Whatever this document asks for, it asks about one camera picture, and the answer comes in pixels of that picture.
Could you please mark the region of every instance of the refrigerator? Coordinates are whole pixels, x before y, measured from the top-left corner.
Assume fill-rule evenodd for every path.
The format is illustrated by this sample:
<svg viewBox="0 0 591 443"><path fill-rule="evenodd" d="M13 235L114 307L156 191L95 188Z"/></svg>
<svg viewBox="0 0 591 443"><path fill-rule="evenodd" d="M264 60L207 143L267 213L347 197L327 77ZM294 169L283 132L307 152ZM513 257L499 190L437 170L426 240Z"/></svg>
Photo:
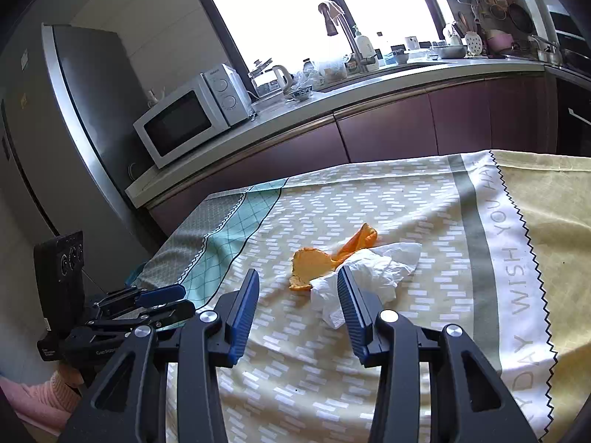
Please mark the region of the refrigerator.
<svg viewBox="0 0 591 443"><path fill-rule="evenodd" d="M125 194L153 165L147 97L116 33L42 25L26 53L0 90L2 192L31 244L84 232L87 293L122 288L165 240Z"/></svg>

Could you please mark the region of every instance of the countertop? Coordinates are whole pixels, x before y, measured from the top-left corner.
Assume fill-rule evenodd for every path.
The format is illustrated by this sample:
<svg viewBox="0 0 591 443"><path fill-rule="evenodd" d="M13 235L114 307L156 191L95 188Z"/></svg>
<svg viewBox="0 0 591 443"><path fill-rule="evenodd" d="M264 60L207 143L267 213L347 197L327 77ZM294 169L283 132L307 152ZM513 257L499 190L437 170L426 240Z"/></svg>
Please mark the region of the countertop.
<svg viewBox="0 0 591 443"><path fill-rule="evenodd" d="M462 76L521 71L544 71L544 64L516 59L446 60L424 68L378 75L328 93L314 92L305 102L281 103L262 110L252 121L230 128L162 169L153 166L126 193L140 208L185 178L256 141L363 100Z"/></svg>

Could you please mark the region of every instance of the small bowl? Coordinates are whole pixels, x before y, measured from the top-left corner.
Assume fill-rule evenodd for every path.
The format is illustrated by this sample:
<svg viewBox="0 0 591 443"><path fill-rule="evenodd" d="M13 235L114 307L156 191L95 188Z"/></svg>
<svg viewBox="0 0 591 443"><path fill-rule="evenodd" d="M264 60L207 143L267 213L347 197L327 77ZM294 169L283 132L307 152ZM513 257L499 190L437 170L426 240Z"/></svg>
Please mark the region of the small bowl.
<svg viewBox="0 0 591 443"><path fill-rule="evenodd" d="M408 53L402 53L400 55L394 55L394 60L399 65L401 65L403 63L407 63L409 61L409 54Z"/></svg>
<svg viewBox="0 0 591 443"><path fill-rule="evenodd" d="M456 59L466 56L467 47L464 45L448 45L446 47L431 47L431 51L436 53L441 59Z"/></svg>
<svg viewBox="0 0 591 443"><path fill-rule="evenodd" d="M307 100L310 97L311 93L312 85L309 85L307 87L298 88L297 90L290 91L287 94L287 97L303 102L304 100Z"/></svg>
<svg viewBox="0 0 591 443"><path fill-rule="evenodd" d="M513 46L513 35L508 33L505 34L496 34L494 37L489 38L486 40L488 43L488 47L495 53L500 51L511 49Z"/></svg>

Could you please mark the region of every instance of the crumpled tissue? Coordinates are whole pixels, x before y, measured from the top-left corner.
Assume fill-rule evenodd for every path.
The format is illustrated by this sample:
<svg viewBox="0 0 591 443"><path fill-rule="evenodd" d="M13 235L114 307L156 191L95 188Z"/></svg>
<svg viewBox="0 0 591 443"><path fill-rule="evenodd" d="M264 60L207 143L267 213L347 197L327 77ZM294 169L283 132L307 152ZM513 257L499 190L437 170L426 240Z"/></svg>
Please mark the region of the crumpled tissue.
<svg viewBox="0 0 591 443"><path fill-rule="evenodd" d="M349 266L360 289L372 291L382 303L392 301L396 298L394 289L398 282L415 271L421 248L420 243L391 243L356 251L334 272L310 282L312 309L321 311L322 319L331 328L345 323L337 292L338 273L345 265Z"/></svg>

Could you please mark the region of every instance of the kitchen cabinet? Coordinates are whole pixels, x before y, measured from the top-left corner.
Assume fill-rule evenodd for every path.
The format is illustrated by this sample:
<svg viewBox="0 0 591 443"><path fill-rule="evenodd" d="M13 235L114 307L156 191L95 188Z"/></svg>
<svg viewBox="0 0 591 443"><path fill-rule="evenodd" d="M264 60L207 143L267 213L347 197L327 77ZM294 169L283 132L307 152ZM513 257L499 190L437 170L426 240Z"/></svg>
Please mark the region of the kitchen cabinet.
<svg viewBox="0 0 591 443"><path fill-rule="evenodd" d="M557 80L559 155L591 157L591 91Z"/></svg>
<svg viewBox="0 0 591 443"><path fill-rule="evenodd" d="M338 125L351 163L437 154L426 94L345 117Z"/></svg>
<svg viewBox="0 0 591 443"><path fill-rule="evenodd" d="M491 79L486 92L491 113L492 148L535 152L538 148L539 111L534 78Z"/></svg>
<svg viewBox="0 0 591 443"><path fill-rule="evenodd" d="M276 144L221 169L150 210L170 235L210 193L349 163L336 123Z"/></svg>
<svg viewBox="0 0 591 443"><path fill-rule="evenodd" d="M485 81L432 91L428 96L439 155L491 148L491 115Z"/></svg>

